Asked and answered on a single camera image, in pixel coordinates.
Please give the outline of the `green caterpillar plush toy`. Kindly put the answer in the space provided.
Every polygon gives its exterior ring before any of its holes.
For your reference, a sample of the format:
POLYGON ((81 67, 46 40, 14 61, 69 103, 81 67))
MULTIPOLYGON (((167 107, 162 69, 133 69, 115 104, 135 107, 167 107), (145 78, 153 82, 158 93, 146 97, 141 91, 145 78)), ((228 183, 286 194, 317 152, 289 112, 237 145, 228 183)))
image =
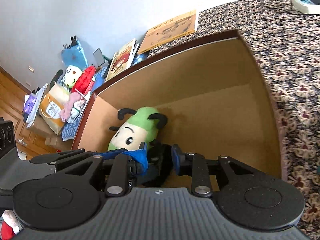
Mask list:
POLYGON ((108 145, 109 151, 120 148, 137 150, 142 142, 150 146, 150 143, 157 138, 159 130, 168 122, 167 116, 153 107, 142 107, 137 110, 122 108, 118 111, 117 117, 119 120, 124 120, 126 115, 130 117, 121 126, 109 128, 115 131, 108 145))

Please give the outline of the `blue fabric bag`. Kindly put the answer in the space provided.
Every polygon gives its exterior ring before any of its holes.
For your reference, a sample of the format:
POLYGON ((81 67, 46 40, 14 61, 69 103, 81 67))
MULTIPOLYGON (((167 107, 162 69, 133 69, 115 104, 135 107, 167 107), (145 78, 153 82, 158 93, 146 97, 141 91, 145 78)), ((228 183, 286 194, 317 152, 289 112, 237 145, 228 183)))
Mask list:
POLYGON ((61 59, 66 67, 73 65, 81 70, 88 67, 85 51, 76 36, 71 36, 71 43, 64 45, 61 51, 61 59))

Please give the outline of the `red plush toy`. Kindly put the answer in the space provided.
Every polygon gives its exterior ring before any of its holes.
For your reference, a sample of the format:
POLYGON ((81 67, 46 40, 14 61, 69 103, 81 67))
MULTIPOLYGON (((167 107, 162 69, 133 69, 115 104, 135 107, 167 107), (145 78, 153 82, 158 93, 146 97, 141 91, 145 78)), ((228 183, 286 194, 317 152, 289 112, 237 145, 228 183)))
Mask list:
POLYGON ((71 92, 72 93, 80 92, 81 94, 85 95, 85 92, 88 89, 89 84, 91 83, 92 78, 95 75, 95 70, 96 70, 95 66, 87 67, 75 82, 75 85, 71 89, 71 92))

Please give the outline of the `yellow paper bag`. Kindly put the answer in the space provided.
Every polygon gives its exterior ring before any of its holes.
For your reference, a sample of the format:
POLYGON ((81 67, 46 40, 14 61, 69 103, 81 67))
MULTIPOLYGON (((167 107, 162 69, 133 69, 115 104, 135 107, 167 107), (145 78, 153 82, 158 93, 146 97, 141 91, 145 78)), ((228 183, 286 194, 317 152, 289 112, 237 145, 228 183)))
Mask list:
POLYGON ((56 135, 60 134, 65 124, 59 114, 68 100, 69 92, 60 84, 55 83, 40 103, 39 114, 56 135))

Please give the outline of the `green frog plush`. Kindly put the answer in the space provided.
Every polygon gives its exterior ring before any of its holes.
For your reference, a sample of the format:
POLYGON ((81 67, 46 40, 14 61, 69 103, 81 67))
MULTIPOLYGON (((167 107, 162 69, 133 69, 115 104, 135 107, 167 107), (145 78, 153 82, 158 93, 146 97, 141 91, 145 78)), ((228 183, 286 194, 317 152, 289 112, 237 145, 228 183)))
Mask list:
POLYGON ((82 70, 79 67, 69 65, 62 78, 62 83, 66 88, 72 89, 76 81, 81 75, 82 75, 82 70))

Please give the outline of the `floral patterned bed cover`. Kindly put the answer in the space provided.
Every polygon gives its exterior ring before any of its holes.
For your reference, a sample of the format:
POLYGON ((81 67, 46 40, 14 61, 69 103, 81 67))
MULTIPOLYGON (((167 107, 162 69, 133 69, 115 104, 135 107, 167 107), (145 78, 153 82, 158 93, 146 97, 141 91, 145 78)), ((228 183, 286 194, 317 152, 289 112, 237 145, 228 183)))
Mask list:
POLYGON ((319 239, 319 17, 291 0, 239 0, 200 12, 196 33, 150 54, 229 29, 240 31, 271 90, 286 177, 306 201, 299 228, 319 239))

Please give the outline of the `orange book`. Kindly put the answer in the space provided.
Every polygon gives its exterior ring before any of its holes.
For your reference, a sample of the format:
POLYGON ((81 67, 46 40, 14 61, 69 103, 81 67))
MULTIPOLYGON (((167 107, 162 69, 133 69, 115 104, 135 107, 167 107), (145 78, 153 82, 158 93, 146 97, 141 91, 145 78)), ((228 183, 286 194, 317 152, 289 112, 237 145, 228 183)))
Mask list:
POLYGON ((199 12, 193 10, 158 24, 146 32, 137 54, 140 55, 177 38, 195 33, 198 22, 199 12))

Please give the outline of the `white power strip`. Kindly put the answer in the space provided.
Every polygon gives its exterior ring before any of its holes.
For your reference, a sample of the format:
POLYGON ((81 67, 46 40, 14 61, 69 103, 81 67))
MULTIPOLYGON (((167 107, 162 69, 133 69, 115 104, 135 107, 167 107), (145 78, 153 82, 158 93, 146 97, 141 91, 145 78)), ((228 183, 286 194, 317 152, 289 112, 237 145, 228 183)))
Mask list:
POLYGON ((320 5, 314 4, 311 0, 291 0, 295 10, 303 14, 320 14, 320 5))

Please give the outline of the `brown cardboard box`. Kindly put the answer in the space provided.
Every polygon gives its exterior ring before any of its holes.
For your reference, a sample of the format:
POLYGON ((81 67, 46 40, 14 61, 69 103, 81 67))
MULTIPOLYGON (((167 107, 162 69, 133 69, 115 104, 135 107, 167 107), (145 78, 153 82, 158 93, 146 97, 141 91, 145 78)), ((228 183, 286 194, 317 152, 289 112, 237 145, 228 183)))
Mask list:
POLYGON ((97 88, 72 147, 103 152, 122 108, 155 107, 168 117, 162 143, 208 159, 228 155, 285 179, 277 105, 241 34, 196 38, 152 56, 97 88))

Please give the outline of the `red illustrated book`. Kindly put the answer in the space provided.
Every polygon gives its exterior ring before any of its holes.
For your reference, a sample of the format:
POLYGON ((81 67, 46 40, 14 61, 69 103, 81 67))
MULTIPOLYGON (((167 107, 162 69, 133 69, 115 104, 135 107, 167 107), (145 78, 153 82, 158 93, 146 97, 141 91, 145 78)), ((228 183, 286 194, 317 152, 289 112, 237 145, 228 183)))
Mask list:
POLYGON ((136 52, 136 44, 137 40, 133 38, 115 52, 105 81, 112 79, 131 67, 136 52))

